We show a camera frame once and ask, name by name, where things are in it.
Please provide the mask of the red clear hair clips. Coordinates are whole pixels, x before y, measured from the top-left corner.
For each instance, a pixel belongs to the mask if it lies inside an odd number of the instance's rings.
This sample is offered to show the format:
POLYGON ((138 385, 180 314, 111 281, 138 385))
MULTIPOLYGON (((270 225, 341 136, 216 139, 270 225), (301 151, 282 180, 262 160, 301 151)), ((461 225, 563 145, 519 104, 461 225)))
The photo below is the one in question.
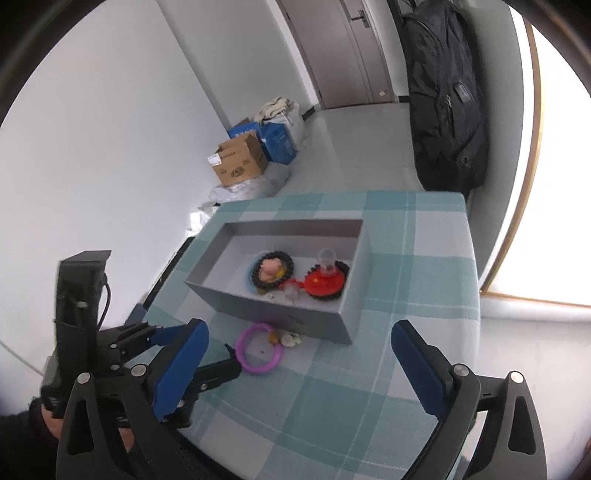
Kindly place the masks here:
POLYGON ((301 290, 304 288, 304 283, 297 279, 291 278, 280 284, 279 290, 283 294, 283 299, 294 303, 300 296, 301 290))

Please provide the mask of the black backpack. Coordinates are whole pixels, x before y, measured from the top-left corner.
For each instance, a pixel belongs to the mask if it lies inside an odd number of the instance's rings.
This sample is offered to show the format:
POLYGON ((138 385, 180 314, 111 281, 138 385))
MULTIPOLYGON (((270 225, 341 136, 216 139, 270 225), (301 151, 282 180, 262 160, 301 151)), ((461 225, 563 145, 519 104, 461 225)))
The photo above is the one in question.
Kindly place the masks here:
POLYGON ((476 35, 450 1, 424 1, 403 16, 410 124, 419 180, 467 197, 483 185, 487 108, 476 35))

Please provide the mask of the pink pig toy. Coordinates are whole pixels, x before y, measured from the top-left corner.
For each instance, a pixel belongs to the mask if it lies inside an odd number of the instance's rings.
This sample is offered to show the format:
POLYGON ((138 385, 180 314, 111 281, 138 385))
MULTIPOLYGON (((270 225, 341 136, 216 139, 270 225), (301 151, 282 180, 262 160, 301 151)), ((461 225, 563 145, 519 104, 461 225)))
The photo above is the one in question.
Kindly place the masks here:
POLYGON ((259 281, 273 283, 284 275, 283 263, 280 258, 266 258, 260 263, 259 281))

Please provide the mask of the white round lid clip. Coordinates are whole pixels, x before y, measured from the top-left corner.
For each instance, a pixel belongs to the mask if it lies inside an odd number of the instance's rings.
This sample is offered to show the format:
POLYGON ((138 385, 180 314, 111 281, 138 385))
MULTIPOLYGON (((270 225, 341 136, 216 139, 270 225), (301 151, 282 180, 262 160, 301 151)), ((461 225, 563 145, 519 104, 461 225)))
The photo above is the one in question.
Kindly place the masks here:
POLYGON ((335 261, 337 261, 337 255, 334 250, 325 248, 318 252, 318 266, 320 266, 322 275, 334 274, 335 261))

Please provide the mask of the grey cardboard box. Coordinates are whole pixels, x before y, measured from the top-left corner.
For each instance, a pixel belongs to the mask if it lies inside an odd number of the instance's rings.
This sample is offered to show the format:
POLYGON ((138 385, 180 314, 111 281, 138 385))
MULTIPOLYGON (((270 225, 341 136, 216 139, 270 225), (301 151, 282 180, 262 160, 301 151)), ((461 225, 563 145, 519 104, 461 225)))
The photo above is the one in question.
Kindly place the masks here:
POLYGON ((370 241, 360 219, 263 220, 224 224, 207 244, 185 282, 215 311, 250 322, 351 344, 359 330, 370 277, 370 241), (339 293, 313 297, 301 290, 294 303, 280 284, 318 266, 318 252, 335 251, 335 270, 346 282, 339 293), (280 258, 284 275, 259 281, 263 259, 280 258))

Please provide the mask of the red China flag badge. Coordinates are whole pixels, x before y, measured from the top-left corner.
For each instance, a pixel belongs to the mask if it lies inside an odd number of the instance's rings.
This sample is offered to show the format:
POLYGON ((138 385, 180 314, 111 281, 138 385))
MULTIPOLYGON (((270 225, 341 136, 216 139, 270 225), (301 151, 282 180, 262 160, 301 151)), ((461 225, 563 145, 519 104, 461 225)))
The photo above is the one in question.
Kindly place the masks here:
POLYGON ((313 297, 329 297, 339 293, 345 282, 345 275, 339 269, 329 276, 322 275, 321 269, 317 269, 305 276, 304 290, 313 297))

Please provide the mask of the grey door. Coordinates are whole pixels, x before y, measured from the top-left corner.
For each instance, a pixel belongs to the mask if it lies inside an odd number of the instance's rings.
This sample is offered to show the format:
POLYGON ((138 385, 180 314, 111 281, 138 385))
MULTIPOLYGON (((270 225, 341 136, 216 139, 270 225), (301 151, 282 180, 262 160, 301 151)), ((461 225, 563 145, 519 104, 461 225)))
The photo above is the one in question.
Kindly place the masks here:
POLYGON ((365 1, 281 1, 325 109, 392 103, 386 57, 365 1))

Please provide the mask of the white plastic parcel bag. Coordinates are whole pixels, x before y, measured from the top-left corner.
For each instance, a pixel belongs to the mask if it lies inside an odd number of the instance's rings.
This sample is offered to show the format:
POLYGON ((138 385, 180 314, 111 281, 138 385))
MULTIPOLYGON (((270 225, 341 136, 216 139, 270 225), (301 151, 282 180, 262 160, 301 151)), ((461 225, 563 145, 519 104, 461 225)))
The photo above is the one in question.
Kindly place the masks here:
POLYGON ((197 235, 204 226, 211 220, 211 217, 218 210, 219 204, 216 202, 208 202, 197 208, 196 211, 189 215, 188 231, 192 235, 197 235))

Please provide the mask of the blue cardboard box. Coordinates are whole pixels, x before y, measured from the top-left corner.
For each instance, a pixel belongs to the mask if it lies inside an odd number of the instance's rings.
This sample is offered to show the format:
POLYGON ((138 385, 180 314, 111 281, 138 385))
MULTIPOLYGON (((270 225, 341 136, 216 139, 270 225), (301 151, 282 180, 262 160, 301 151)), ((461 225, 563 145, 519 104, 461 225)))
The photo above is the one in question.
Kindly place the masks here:
POLYGON ((263 153, 266 154, 266 158, 270 162, 290 165, 296 159, 297 150, 290 139, 287 127, 283 124, 260 124, 245 119, 228 130, 228 137, 232 139, 249 132, 256 134, 263 148, 263 153))

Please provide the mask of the brown cardboard box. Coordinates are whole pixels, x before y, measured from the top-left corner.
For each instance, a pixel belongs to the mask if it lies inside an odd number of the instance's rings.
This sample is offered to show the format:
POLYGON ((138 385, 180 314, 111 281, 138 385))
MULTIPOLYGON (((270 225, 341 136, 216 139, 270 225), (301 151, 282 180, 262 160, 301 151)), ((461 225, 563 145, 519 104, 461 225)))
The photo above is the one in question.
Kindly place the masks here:
POLYGON ((207 161, 224 187, 259 178, 269 164, 259 138, 253 132, 219 144, 207 161))

